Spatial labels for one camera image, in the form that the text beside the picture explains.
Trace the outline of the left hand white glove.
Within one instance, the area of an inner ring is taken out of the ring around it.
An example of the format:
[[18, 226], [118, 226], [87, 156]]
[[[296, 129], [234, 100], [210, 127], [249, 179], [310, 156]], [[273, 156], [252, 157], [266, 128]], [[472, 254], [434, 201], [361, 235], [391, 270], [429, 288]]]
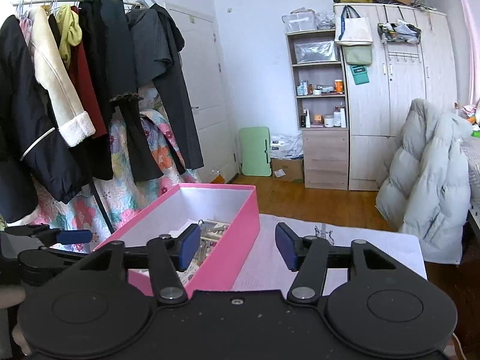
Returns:
[[17, 306], [26, 298], [23, 287], [17, 285], [0, 286], [0, 309], [5, 310]]

